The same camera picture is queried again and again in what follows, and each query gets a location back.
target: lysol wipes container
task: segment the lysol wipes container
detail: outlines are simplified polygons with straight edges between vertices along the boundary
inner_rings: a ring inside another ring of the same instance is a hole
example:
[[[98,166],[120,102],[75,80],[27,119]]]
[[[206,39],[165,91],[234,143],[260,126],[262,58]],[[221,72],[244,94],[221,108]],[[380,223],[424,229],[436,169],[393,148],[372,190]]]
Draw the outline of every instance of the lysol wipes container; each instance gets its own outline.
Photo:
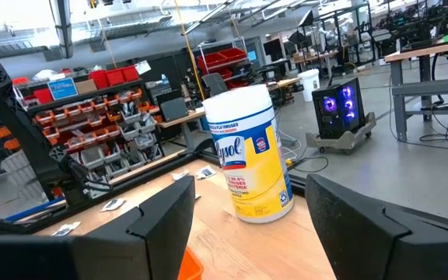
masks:
[[[203,106],[238,218],[263,223],[288,213],[293,193],[267,87],[235,89]]]

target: red storage bin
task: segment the red storage bin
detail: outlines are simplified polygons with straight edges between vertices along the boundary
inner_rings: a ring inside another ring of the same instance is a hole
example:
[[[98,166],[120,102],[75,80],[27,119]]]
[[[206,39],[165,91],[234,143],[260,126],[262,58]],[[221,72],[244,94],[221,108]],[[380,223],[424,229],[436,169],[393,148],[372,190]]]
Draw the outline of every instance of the red storage bin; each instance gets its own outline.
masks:
[[[108,87],[107,75],[105,72],[105,70],[98,70],[89,74],[89,78],[94,81],[97,89],[104,89]]]
[[[14,78],[12,80],[13,85],[19,85],[19,84],[23,84],[23,83],[28,83],[29,79],[27,77],[19,77],[19,78]]]
[[[222,79],[228,79],[233,76],[233,72],[229,69],[219,70],[219,74],[222,76]]]
[[[226,58],[227,62],[247,58],[247,54],[244,51],[237,48],[230,48],[224,51],[220,51],[219,54],[222,55],[224,58]]]
[[[138,70],[134,65],[122,68],[125,82],[135,81],[139,79]]]
[[[49,89],[38,89],[33,91],[34,96],[37,97],[41,104],[50,103],[53,101],[53,96]]]
[[[122,75],[122,68],[106,71],[107,81],[110,86],[120,85],[124,83],[124,75]]]
[[[235,82],[226,82],[228,89],[236,89],[242,86],[248,86],[248,82],[241,82],[241,81],[235,81]]]
[[[215,67],[220,64],[226,63],[226,58],[223,57],[221,54],[213,53],[213,54],[206,54],[205,61],[207,62],[207,67],[211,68],[211,67]],[[206,67],[205,67],[205,62],[203,61],[202,56],[197,57],[197,64],[198,64],[198,67],[203,70],[203,72],[205,72],[205,73],[207,72]]]

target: metal workbench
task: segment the metal workbench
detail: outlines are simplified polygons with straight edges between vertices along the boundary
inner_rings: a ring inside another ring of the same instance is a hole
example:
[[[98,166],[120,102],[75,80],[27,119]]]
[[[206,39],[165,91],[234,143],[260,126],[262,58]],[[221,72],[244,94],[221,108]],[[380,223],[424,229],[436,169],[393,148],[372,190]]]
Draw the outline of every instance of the metal workbench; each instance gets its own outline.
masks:
[[[448,51],[448,44],[428,47],[404,53],[396,52],[385,57],[390,62],[391,87],[394,98],[395,126],[399,141],[407,141],[407,119],[415,114],[423,115],[423,121],[432,120],[432,111],[422,108],[432,107],[432,96],[448,94],[448,79],[431,81],[430,55]],[[402,74],[402,61],[419,58],[419,78],[421,82],[405,83]],[[405,97],[421,97],[421,103],[410,110],[405,109]],[[434,110],[434,114],[448,114],[448,110]]]

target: desk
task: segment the desk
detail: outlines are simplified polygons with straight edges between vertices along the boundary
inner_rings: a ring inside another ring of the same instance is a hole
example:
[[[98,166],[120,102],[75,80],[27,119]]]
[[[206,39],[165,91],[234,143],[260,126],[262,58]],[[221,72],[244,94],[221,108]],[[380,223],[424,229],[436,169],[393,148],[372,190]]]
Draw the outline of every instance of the desk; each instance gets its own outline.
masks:
[[[272,90],[281,89],[283,87],[286,87],[286,86],[292,85],[292,84],[294,84],[296,82],[299,82],[300,80],[301,80],[301,78],[284,79],[284,80],[281,80],[281,81],[277,82],[273,86],[269,86],[268,90],[272,91]]]
[[[338,54],[338,50],[330,51],[330,52],[327,52],[325,54],[319,54],[319,56],[316,55],[316,56],[309,57],[309,58],[303,58],[302,55],[296,55],[296,56],[294,55],[293,56],[293,63],[295,63],[295,64],[297,64],[297,63],[307,63],[307,62],[311,62],[311,61],[324,59],[326,61],[327,73],[331,77],[332,73],[331,73],[330,59],[335,57],[337,54]]]
[[[201,110],[199,112],[190,111],[190,113],[186,117],[178,118],[178,119],[176,119],[174,121],[158,123],[156,125],[158,125],[161,128],[169,128],[169,127],[174,126],[176,124],[181,124],[181,126],[183,128],[182,129],[183,136],[184,136],[184,139],[186,141],[186,146],[187,146],[188,149],[194,150],[195,145],[194,145],[194,142],[193,142],[193,138],[191,137],[190,128],[187,126],[187,123],[188,123],[188,121],[197,120],[200,117],[203,117],[204,115],[205,115],[205,111],[204,110]]]
[[[194,174],[207,162],[195,160],[174,173]],[[335,280],[329,261],[310,220],[304,198],[295,196],[293,209],[285,217],[267,224],[241,222],[234,212],[226,179],[217,174],[196,180],[193,225],[188,246],[205,267],[203,279],[316,279]],[[72,235],[83,235],[124,214],[173,182],[169,174],[120,194],[127,201],[112,212],[96,205],[57,225],[40,231],[51,235],[62,224],[81,222]]]
[[[385,62],[390,62],[392,78],[392,95],[394,97],[395,127],[397,138],[407,141],[407,119],[415,114],[422,114],[423,121],[431,121],[430,110],[421,110],[422,107],[432,106],[432,96],[437,94],[448,94],[448,79],[431,81],[429,55],[448,51],[448,44],[427,47],[404,53],[396,52],[385,57]],[[421,82],[404,84],[402,74],[402,60],[419,57],[419,78]],[[405,109],[405,97],[420,96],[419,108],[413,110]],[[436,110],[434,114],[448,114],[448,110]]]

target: black monitor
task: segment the black monitor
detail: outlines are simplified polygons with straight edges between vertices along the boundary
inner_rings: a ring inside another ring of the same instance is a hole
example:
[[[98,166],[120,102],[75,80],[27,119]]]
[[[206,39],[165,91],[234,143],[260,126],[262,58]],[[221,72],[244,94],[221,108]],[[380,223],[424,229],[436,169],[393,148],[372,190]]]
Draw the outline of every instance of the black monitor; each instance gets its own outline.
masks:
[[[179,98],[182,96],[183,96],[183,93],[181,92],[181,90],[175,89],[175,90],[171,91],[170,93],[164,93],[164,94],[160,94],[160,95],[156,96],[156,103],[160,105],[166,101],[175,100],[176,98]]]
[[[279,39],[269,41],[264,44],[264,51],[266,55],[271,55],[271,57],[275,56],[275,54],[281,54],[281,43]]]
[[[296,44],[296,45],[301,45],[302,47],[308,47],[308,46],[312,46],[312,37],[311,36],[305,36],[303,35],[301,32],[296,31],[295,33],[293,33],[289,38],[288,41]]]

